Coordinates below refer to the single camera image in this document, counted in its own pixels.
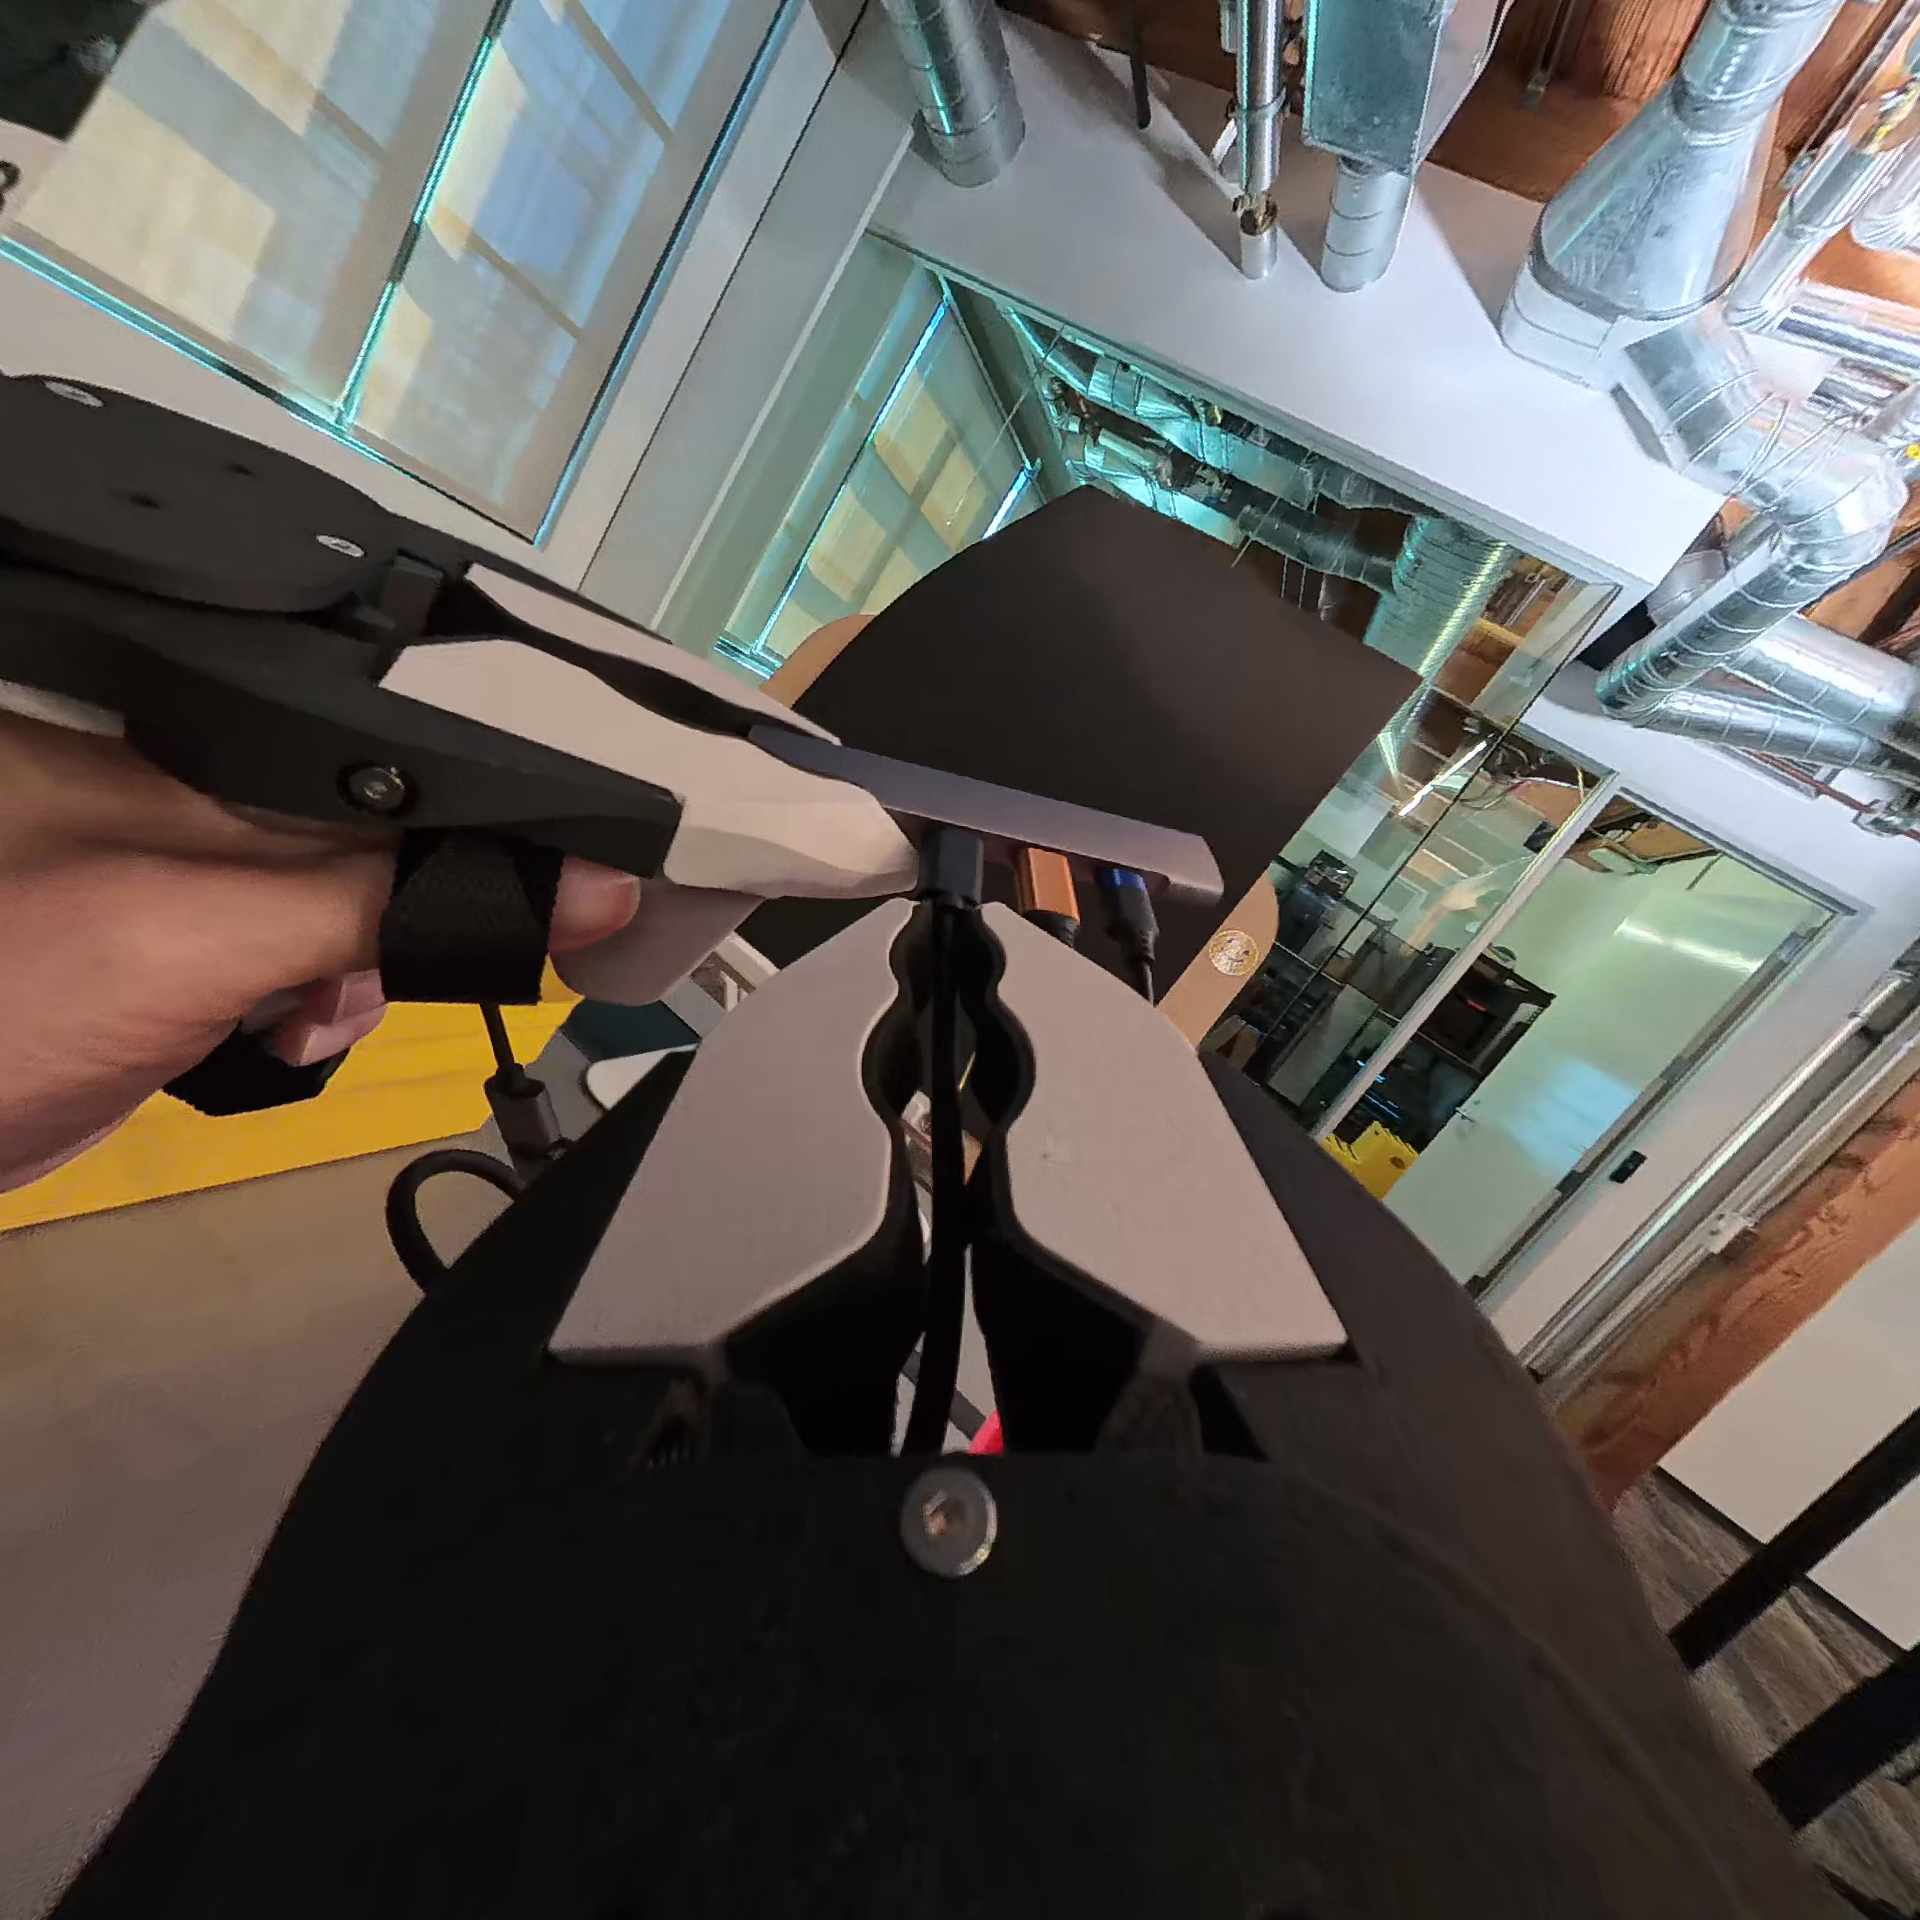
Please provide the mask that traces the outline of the rectangular silver duct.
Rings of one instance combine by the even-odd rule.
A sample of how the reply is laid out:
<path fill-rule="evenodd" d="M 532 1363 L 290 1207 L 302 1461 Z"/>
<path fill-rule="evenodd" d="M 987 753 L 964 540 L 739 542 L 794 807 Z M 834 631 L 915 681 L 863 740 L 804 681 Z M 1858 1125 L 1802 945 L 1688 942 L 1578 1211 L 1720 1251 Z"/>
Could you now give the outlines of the rectangular silver duct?
<path fill-rule="evenodd" d="M 1334 293 L 1390 269 L 1419 170 L 1459 98 L 1456 2 L 1309 2 L 1303 133 L 1336 177 L 1319 259 Z"/>

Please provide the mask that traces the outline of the silver sprinkler pipe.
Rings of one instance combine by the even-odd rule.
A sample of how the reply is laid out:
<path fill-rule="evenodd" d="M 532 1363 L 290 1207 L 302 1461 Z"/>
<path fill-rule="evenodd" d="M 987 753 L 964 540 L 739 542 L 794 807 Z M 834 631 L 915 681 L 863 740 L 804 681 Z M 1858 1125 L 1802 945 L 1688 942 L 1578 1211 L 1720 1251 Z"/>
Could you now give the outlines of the silver sprinkler pipe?
<path fill-rule="evenodd" d="M 1233 153 L 1238 187 L 1233 203 L 1241 274 L 1258 283 L 1281 251 L 1281 175 L 1288 20 L 1284 2 L 1223 6 L 1225 45 L 1235 61 Z"/>

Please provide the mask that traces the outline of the yellow plastic bin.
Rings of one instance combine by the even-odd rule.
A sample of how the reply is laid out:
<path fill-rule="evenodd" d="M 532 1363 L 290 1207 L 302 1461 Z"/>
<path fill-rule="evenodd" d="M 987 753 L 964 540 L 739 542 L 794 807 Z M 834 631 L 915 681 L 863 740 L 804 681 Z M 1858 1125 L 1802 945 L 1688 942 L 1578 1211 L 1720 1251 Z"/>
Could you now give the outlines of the yellow plastic bin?
<path fill-rule="evenodd" d="M 495 1069 L 479 1012 L 397 1007 L 311 1101 L 245 1116 L 149 1101 L 72 1162 L 7 1192 L 2 1231 L 471 1137 L 488 1123 Z"/>

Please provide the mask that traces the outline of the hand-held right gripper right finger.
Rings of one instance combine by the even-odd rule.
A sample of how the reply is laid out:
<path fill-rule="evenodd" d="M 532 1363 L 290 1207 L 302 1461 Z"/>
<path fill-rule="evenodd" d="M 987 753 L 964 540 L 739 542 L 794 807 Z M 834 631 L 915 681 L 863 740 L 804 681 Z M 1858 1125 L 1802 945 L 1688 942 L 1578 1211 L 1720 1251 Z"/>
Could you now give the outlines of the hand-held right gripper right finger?
<path fill-rule="evenodd" d="M 1339 1355 L 1346 1329 L 1194 1046 L 1012 909 L 980 922 L 1030 1057 L 999 1137 L 1015 1227 L 1141 1329 L 1149 1371 Z"/>

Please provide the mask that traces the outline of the yellow plastic step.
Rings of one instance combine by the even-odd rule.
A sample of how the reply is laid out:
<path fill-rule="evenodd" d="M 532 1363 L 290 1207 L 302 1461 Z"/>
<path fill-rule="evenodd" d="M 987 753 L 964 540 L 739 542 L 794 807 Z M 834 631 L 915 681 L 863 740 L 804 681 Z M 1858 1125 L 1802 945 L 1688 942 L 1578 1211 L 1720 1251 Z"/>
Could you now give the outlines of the yellow plastic step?
<path fill-rule="evenodd" d="M 1331 1132 L 1319 1145 L 1372 1198 L 1387 1198 L 1423 1155 L 1376 1118 L 1353 1139 Z"/>

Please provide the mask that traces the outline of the black backdrop board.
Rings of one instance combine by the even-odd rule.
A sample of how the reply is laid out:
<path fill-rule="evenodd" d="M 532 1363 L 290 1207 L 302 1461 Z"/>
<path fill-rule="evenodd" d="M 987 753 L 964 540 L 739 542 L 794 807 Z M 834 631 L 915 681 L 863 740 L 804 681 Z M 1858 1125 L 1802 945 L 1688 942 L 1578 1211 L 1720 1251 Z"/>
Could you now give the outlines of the black backdrop board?
<path fill-rule="evenodd" d="M 1158 906 L 1158 1002 L 1423 688 L 1136 503 L 1066 492 L 901 593 L 807 688 L 846 746 L 1209 844 L 1217 906 Z"/>

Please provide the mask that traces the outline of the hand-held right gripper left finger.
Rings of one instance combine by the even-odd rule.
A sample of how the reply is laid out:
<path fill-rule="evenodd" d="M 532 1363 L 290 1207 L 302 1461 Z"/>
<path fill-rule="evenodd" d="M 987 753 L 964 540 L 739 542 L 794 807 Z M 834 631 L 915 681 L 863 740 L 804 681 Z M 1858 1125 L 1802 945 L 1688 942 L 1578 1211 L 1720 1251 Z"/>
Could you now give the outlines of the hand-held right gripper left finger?
<path fill-rule="evenodd" d="M 894 950 L 912 917 L 879 904 L 695 1050 L 552 1356 L 715 1371 L 733 1337 L 876 1241 L 901 1129 L 868 1057 L 901 1002 Z"/>

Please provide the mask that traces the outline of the wooden post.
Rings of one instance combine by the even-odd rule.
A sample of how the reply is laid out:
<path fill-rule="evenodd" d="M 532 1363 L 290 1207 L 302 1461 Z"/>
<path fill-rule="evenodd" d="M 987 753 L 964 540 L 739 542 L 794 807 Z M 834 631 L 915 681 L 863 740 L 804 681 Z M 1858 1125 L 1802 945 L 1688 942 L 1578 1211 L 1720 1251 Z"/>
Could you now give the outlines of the wooden post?
<path fill-rule="evenodd" d="M 1919 1083 L 1573 1371 L 1555 1421 L 1614 1510 L 1919 1218 Z"/>

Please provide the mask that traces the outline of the person's left hand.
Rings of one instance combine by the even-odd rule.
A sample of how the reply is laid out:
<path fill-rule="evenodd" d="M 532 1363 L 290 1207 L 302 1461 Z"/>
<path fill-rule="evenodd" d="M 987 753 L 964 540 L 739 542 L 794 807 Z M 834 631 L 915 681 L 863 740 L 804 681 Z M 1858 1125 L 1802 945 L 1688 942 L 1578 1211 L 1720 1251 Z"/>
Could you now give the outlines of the person's left hand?
<path fill-rule="evenodd" d="M 229 813 L 121 738 L 2 720 L 2 1173 L 107 1141 L 259 1012 L 269 1057 L 380 1024 L 384 836 Z"/>

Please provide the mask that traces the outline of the grey USB hub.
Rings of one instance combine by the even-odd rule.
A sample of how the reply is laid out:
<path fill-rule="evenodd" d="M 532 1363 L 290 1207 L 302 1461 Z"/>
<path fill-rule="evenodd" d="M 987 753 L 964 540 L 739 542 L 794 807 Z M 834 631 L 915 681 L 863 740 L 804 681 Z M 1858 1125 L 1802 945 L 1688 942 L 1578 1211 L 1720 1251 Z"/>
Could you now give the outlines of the grey USB hub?
<path fill-rule="evenodd" d="M 1226 882 L 1212 849 L 1183 829 L 971 781 L 788 728 L 756 727 L 748 740 L 798 772 L 863 790 L 912 842 L 933 829 L 954 829 L 974 834 L 999 863 L 1011 863 L 1021 851 L 1056 853 L 1087 876 L 1136 875 L 1155 900 L 1214 904 L 1225 899 Z"/>

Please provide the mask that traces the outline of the branching silver ventilation duct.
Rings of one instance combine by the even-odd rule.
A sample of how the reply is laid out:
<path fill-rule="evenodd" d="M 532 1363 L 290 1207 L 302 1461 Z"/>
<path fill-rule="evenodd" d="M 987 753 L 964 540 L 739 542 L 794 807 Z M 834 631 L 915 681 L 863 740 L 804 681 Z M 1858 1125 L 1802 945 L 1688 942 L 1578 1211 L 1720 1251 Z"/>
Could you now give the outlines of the branching silver ventilation duct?
<path fill-rule="evenodd" d="M 1790 80 L 1836 4 L 1709 4 L 1675 76 L 1544 206 L 1501 312 L 1744 508 L 1717 573 L 1597 676 L 1614 720 L 1917 790 L 1917 666 L 1807 613 L 1884 561 L 1917 487 L 1917 319 L 1817 285 L 1844 228 L 1917 246 L 1917 30 L 1753 244 Z"/>

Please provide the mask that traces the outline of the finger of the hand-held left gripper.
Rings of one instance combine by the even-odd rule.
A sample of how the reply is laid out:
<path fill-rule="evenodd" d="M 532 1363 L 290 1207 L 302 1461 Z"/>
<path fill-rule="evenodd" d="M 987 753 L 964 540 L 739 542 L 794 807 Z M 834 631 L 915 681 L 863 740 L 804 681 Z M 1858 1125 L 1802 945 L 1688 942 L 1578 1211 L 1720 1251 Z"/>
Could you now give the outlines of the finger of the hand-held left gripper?
<path fill-rule="evenodd" d="M 675 674 L 684 685 L 700 686 L 709 697 L 820 743 L 839 743 L 841 736 L 783 707 L 755 676 L 733 663 L 715 661 L 704 652 L 688 651 L 645 626 L 607 613 L 576 593 L 540 576 L 518 576 L 506 564 L 471 564 L 462 574 L 462 589 L 498 608 L 495 618 L 520 623 L 554 640 L 563 640 L 594 655 L 635 661 L 657 674 Z"/>
<path fill-rule="evenodd" d="M 622 930 L 556 956 L 581 997 L 664 999 L 762 900 L 873 900 L 919 875 L 902 829 L 865 788 L 798 770 L 751 740 L 657 716 L 586 668 L 506 639 L 412 647 L 384 690 L 667 790 L 682 820 L 663 876 Z"/>

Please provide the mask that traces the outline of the round silver duct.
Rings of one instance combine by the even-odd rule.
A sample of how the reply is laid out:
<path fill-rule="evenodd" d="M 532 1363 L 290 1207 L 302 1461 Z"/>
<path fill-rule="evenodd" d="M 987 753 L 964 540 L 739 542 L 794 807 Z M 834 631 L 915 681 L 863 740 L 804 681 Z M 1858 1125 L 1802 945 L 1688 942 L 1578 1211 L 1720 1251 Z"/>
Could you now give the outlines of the round silver duct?
<path fill-rule="evenodd" d="M 883 2 L 933 160 L 960 188 L 1003 178 L 1027 118 L 996 2 Z"/>

